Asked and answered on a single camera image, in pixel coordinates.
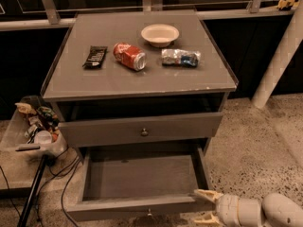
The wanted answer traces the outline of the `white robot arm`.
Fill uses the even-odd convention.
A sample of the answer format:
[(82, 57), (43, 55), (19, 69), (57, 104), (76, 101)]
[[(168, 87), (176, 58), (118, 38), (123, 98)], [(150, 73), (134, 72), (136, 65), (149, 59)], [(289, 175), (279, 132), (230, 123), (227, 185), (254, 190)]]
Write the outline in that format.
[(196, 189), (199, 200), (209, 201), (214, 210), (195, 219), (207, 227), (303, 227), (303, 208), (279, 193), (262, 201), (240, 198), (213, 190)]

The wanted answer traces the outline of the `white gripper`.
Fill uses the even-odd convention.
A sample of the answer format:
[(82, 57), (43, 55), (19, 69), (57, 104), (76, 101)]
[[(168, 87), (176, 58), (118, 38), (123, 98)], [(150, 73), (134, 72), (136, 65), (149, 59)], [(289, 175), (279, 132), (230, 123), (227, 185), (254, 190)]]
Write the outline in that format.
[(216, 203), (216, 213), (207, 213), (200, 218), (196, 218), (196, 224), (205, 227), (241, 227), (239, 218), (240, 198), (235, 195), (224, 195), (214, 190), (196, 189), (194, 196), (198, 201), (209, 201)]

